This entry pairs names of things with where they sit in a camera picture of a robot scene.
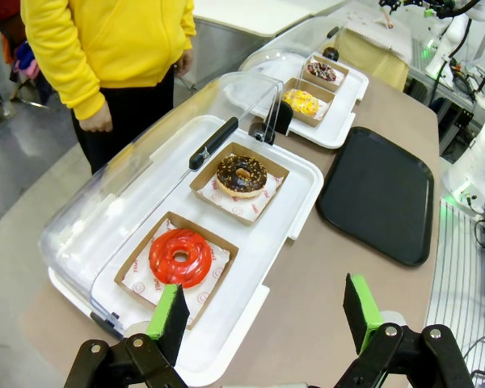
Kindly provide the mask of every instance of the donut hole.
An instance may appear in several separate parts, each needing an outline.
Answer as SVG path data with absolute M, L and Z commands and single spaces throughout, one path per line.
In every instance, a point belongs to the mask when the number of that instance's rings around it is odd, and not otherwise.
M 243 168 L 238 168 L 235 172 L 235 174 L 239 177 L 239 178 L 243 178 L 243 179 L 249 179 L 251 177 L 251 174 L 250 172 L 244 170 Z
M 185 263 L 188 260 L 187 252 L 178 251 L 173 257 L 178 263 Z

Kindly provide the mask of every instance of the clear plastic lid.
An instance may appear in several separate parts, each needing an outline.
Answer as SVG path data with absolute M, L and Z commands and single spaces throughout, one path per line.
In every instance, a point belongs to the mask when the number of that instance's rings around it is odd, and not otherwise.
M 255 60 L 254 57 L 264 56 L 268 60 L 273 60 L 286 53 L 295 53 L 303 57 L 308 57 L 327 41 L 327 34 L 334 27 L 342 27 L 343 25 L 345 25 L 344 19 L 337 19 L 332 16 L 319 16 L 308 19 L 249 56 L 240 68 L 247 68 L 248 62 Z
M 226 74 L 164 116 L 54 216 L 40 238 L 49 267 L 101 310 L 100 301 L 92 297 L 95 279 L 115 255 L 125 255 L 133 234 L 189 171 L 193 152 L 177 154 L 200 148 L 233 117 L 237 131 L 259 141 L 269 139 L 281 96 L 282 83 L 275 79 Z

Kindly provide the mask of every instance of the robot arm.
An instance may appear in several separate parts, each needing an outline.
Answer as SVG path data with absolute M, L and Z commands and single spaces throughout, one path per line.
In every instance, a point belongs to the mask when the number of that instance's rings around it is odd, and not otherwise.
M 467 15 L 473 20 L 485 21 L 485 0 L 470 0 L 460 4 L 458 0 L 379 0 L 379 6 L 389 6 L 391 12 L 396 11 L 401 5 L 423 6 L 435 11 L 439 19 L 453 18 L 455 16 Z

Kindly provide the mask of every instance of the black tray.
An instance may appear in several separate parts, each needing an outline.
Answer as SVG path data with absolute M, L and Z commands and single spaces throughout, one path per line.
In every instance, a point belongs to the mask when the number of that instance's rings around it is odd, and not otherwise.
M 429 254 L 433 187 L 433 175 L 421 160 L 369 129 L 354 127 L 327 174 L 317 207 L 344 232 L 417 266 Z

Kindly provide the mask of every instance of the donut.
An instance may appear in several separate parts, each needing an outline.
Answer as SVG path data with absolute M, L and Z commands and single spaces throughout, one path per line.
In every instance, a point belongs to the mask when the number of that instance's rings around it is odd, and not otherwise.
M 316 116 L 320 108 L 317 98 L 306 91 L 291 89 L 284 93 L 282 99 L 296 112 L 303 113 L 309 117 Z
M 267 178 L 266 167 L 249 156 L 232 155 L 217 165 L 217 186 L 237 198 L 258 196 L 263 191 Z
M 307 65 L 307 71 L 324 81 L 332 82 L 336 80 L 336 72 L 334 69 L 324 63 L 311 63 Z
M 175 255 L 184 253 L 185 261 Z M 154 276 L 165 285 L 182 285 L 190 289 L 207 276 L 212 265 L 212 248 L 198 233 L 173 229 L 154 240 L 149 253 Z

